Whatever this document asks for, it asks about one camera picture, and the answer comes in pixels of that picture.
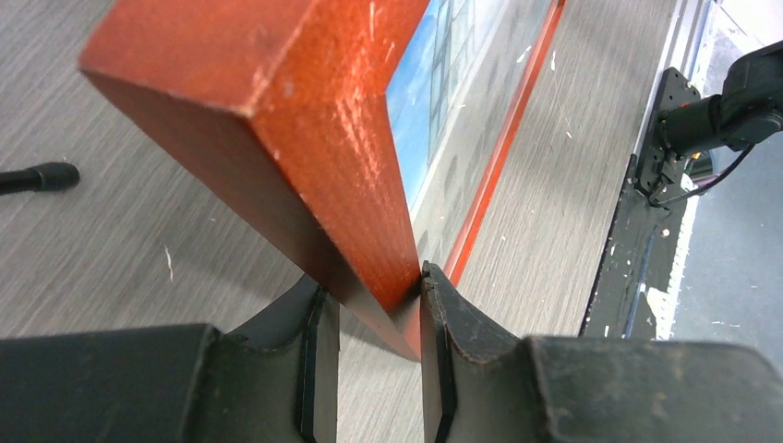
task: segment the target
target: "black metal bracket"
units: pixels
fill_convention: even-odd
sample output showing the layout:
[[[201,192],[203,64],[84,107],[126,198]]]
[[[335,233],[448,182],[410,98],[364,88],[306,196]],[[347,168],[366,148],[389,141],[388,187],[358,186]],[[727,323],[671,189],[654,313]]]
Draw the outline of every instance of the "black metal bracket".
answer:
[[[668,111],[700,99],[699,91],[679,70],[670,67],[663,72],[633,178],[636,189],[648,199],[675,195],[671,189],[680,189],[683,159],[664,147],[659,129],[665,124]]]
[[[211,325],[0,341],[2,441],[337,439],[339,305],[305,276]]]
[[[718,343],[521,340],[425,263],[425,441],[783,441],[783,380]]]

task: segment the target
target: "gray floor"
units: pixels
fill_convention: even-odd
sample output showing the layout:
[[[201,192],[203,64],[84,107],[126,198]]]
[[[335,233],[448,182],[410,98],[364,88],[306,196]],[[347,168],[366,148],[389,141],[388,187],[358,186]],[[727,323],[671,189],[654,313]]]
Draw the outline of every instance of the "gray floor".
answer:
[[[84,175],[64,195],[0,201],[4,337],[230,329],[300,273],[75,72],[109,3],[0,2],[0,169],[66,158]],[[461,284],[513,332],[577,332],[674,3],[565,8],[556,68],[541,73]],[[347,315],[343,332],[339,441],[421,441],[419,366],[367,345]]]
[[[713,34],[705,90],[719,93],[729,66],[783,39],[783,2],[724,2],[730,27]],[[736,154],[720,151],[723,168]],[[699,201],[673,328],[676,340],[729,341],[757,348],[783,371],[783,134],[760,144]]]

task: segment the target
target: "wire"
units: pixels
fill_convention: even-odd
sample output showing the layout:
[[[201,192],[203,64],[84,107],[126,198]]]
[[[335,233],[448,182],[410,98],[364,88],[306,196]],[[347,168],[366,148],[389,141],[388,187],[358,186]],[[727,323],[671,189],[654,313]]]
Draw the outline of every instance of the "wire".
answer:
[[[705,192],[709,191],[713,187],[717,186],[718,183],[722,182],[726,177],[729,176],[735,169],[737,169],[737,166],[740,166],[740,163],[742,163],[743,160],[745,160],[745,157],[748,156],[748,154],[751,153],[753,148],[755,148],[756,145],[752,144],[748,147],[748,149],[744,150],[742,154],[740,154],[739,157],[737,157],[737,160],[735,160],[732,164],[729,165],[728,168],[726,168],[726,171],[721,173],[715,180],[712,182],[694,189],[693,191],[686,192],[685,194],[678,195],[676,197],[667,198],[663,201],[651,201],[650,206],[653,208],[665,208],[673,203],[679,203],[683,200],[687,200],[688,198],[694,197],[694,196],[701,196]]]

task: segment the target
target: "glass pane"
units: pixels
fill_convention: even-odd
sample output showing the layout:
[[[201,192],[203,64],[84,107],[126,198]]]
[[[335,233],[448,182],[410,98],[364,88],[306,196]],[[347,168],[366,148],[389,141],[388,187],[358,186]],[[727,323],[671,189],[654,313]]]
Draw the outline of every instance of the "glass pane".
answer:
[[[386,92],[422,258],[451,253],[549,6],[432,0],[421,18]]]

